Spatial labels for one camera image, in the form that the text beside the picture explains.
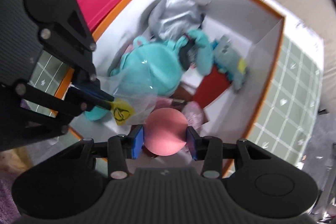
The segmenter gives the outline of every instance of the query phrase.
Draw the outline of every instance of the clear plastic bag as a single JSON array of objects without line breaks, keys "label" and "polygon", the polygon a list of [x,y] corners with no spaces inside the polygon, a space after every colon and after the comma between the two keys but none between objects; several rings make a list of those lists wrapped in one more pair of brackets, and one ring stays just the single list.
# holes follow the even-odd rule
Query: clear plastic bag
[{"label": "clear plastic bag", "polygon": [[140,62],[132,69],[125,68],[111,77],[98,77],[100,88],[115,97],[115,102],[125,102],[132,108],[132,114],[122,125],[142,124],[155,107],[157,90],[152,87],[148,65]]}]

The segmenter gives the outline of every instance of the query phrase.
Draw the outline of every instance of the white box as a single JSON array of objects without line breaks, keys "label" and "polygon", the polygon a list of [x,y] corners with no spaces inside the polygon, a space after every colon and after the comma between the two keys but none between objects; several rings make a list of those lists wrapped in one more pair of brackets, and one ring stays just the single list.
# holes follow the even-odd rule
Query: white box
[{"label": "white box", "polygon": [[[107,76],[128,44],[146,34],[148,17],[160,0],[122,0],[93,33],[97,49],[93,63],[97,74]],[[247,60],[249,77],[238,94],[229,88],[205,108],[209,122],[202,136],[212,135],[235,143],[246,138],[258,117],[278,59],[284,17],[261,0],[193,0],[203,5],[203,30],[211,40],[227,34],[234,47]],[[188,71],[182,81],[197,87],[202,77]],[[106,141],[115,134],[128,134],[130,126],[119,127],[114,120],[90,122],[81,115],[71,126],[84,137]]]}]

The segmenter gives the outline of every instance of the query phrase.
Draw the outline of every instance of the plush toy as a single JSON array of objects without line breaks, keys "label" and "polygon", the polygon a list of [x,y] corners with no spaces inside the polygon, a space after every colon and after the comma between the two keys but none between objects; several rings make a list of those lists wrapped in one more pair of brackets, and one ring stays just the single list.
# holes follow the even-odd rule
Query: plush toy
[{"label": "plush toy", "polygon": [[203,75],[209,75],[213,65],[213,52],[207,35],[200,29],[191,29],[183,34],[176,42],[163,42],[175,52],[184,71],[196,67]]},{"label": "plush toy", "polygon": [[212,43],[214,63],[220,73],[225,73],[232,81],[234,90],[237,92],[243,86],[247,77],[246,62],[232,47],[229,37],[223,35],[219,41]]},{"label": "plush toy", "polygon": [[[126,83],[142,83],[150,76],[151,86],[157,90],[159,96],[172,95],[179,86],[182,68],[176,54],[169,46],[154,42],[145,37],[136,37],[133,41],[132,52],[124,53],[120,66],[112,70],[111,75],[117,75],[121,70],[128,73],[123,78]],[[146,63],[148,70],[139,71],[139,64]]]}]

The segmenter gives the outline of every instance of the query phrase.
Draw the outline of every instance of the gray fabric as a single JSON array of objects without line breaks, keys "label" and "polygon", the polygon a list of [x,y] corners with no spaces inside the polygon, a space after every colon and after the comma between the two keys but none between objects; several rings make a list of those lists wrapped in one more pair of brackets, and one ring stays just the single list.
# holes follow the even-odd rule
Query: gray fabric
[{"label": "gray fabric", "polygon": [[200,8],[192,0],[161,0],[152,10],[148,25],[156,39],[177,41],[202,21]]}]

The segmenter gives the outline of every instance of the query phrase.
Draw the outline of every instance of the pink disc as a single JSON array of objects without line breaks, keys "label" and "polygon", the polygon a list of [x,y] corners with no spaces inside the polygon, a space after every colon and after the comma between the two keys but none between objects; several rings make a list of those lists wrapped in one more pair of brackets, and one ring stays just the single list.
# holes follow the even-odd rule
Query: pink disc
[{"label": "pink disc", "polygon": [[144,145],[152,153],[169,156],[185,145],[185,130],[188,121],[173,108],[153,111],[144,123]]}]

